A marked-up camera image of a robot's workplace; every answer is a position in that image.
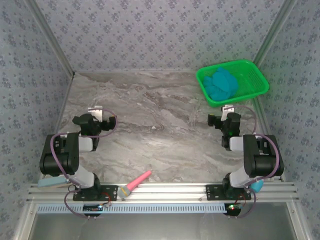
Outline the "teal t-shirt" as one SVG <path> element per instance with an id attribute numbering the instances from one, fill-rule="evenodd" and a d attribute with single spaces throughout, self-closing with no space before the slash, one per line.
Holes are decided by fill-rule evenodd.
<path id="1" fill-rule="evenodd" d="M 237 79 L 222 67 L 211 76 L 205 76 L 202 84 L 210 99 L 216 102 L 233 98 L 239 88 Z"/>

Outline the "black plastic block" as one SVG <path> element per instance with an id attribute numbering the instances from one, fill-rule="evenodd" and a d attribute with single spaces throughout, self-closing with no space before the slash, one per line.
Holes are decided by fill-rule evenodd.
<path id="1" fill-rule="evenodd" d="M 78 125 L 78 126 L 81 126 L 83 124 L 86 124 L 87 123 L 87 120 L 86 120 L 86 115 L 83 114 L 81 116 L 75 116 L 73 119 L 72 119 L 72 122 L 75 124 L 75 125 Z"/>

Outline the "aluminium frame post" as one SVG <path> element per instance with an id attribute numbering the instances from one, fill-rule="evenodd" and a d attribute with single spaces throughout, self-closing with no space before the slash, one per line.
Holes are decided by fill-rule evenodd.
<path id="1" fill-rule="evenodd" d="M 65 53 L 63 52 L 53 31 L 51 30 L 45 18 L 45 15 L 42 13 L 37 1 L 36 0 L 23 0 L 23 1 L 25 2 L 26 6 L 31 12 L 32 17 L 34 18 L 35 22 L 39 26 L 41 32 L 43 33 L 46 41 L 48 42 L 49 46 L 51 47 L 58 61 L 62 65 L 63 70 L 65 71 L 65 73 L 70 79 L 73 79 L 74 71 L 72 69 L 72 66 L 69 63 Z"/>
<path id="2" fill-rule="evenodd" d="M 297 4 L 298 0 L 284 0 L 277 15 L 275 16 L 261 46 L 259 47 L 254 59 L 253 63 L 259 68 L 268 51 L 272 47 L 273 43 L 275 42 L 277 35 L 281 31 L 283 25 L 285 24 L 286 20 L 288 19 L 291 11 L 293 10 L 294 6 Z"/>

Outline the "light blue flat box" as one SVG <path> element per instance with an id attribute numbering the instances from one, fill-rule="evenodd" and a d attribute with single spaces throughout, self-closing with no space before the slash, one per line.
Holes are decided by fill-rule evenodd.
<path id="1" fill-rule="evenodd" d="M 68 187 L 71 183 L 64 176 L 55 176 L 40 179 L 37 183 L 38 188 L 61 188 Z"/>

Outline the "aluminium mounting rail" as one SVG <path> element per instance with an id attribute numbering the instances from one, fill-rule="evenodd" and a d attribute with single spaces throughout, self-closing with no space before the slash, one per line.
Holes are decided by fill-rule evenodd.
<path id="1" fill-rule="evenodd" d="M 205 186 L 208 183 L 142 183 L 124 200 L 117 198 L 116 203 L 124 204 L 173 204 L 173 203 L 206 203 Z M 61 204 L 68 193 L 67 187 L 41 187 L 32 184 L 26 196 L 27 202 L 39 204 Z M 298 202 L 296 186 L 292 182 L 273 181 L 264 183 L 256 194 L 257 203 Z"/>

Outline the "green plastic basket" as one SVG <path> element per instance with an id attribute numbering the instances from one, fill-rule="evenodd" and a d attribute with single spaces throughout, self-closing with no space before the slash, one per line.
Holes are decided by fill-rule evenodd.
<path id="1" fill-rule="evenodd" d="M 228 71 L 237 83 L 234 95 L 224 100 L 212 99 L 205 87 L 205 79 L 212 78 L 218 70 Z M 258 67 L 246 59 L 202 67 L 196 72 L 195 77 L 209 106 L 213 108 L 253 99 L 269 90 L 269 83 Z"/>

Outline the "pink toy microphone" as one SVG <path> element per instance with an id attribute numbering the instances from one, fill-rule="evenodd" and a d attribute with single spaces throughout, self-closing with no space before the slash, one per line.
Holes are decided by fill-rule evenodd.
<path id="1" fill-rule="evenodd" d="M 117 190 L 117 196 L 120 199 L 126 199 L 132 193 L 132 191 L 144 180 L 146 180 L 151 174 L 152 172 L 148 170 L 128 184 L 119 186 Z"/>

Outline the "blue toy microphone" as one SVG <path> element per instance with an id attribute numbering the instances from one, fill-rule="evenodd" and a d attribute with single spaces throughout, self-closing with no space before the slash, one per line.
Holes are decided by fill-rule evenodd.
<path id="1" fill-rule="evenodd" d="M 254 183 L 252 183 L 250 185 L 250 188 L 255 192 L 255 193 L 258 193 L 261 191 L 262 187 L 264 185 L 264 181 L 261 179 L 259 181 L 256 181 Z"/>

